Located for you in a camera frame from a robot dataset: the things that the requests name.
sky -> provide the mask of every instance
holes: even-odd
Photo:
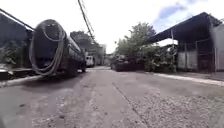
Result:
[[[161,32],[201,12],[224,18],[222,0],[83,0],[95,39],[112,53],[119,38],[132,26],[147,22]],[[87,27],[77,0],[0,0],[0,8],[32,27],[43,20],[57,20],[66,32]]]

metal roof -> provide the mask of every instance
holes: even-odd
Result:
[[[221,23],[222,22],[220,20],[203,12],[152,36],[149,38],[148,43],[152,44],[167,38],[172,38],[171,31],[173,31],[173,38],[178,40],[199,26],[208,28],[210,25],[217,26]]]
[[[26,28],[29,28],[31,31],[33,31],[34,29],[29,26],[28,24],[24,23],[23,21],[21,21],[20,19],[16,18],[15,16],[11,15],[10,13],[6,12],[5,10],[0,8],[0,13],[8,18],[10,18],[11,20],[13,20],[14,22],[17,22],[18,24],[24,25]]]

truck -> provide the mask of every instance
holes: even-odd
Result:
[[[76,76],[86,71],[86,56],[55,20],[48,19],[34,29],[29,47],[32,69],[39,75]]]
[[[94,67],[95,66],[95,61],[93,56],[86,56],[86,65],[87,67]]]

asphalt road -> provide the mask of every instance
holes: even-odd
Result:
[[[7,128],[223,128],[224,87],[90,69],[0,89]]]

tire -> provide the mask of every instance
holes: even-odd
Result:
[[[115,70],[116,72],[119,72],[119,71],[120,71],[120,69],[119,69],[119,67],[118,67],[117,65],[114,65],[114,70]]]
[[[82,72],[86,72],[86,66],[82,67]]]
[[[68,64],[67,70],[66,70],[66,75],[68,77],[75,77],[78,75],[78,68],[76,66],[76,64],[70,62]]]
[[[114,70],[114,67],[115,67],[114,64],[110,65],[111,70]]]

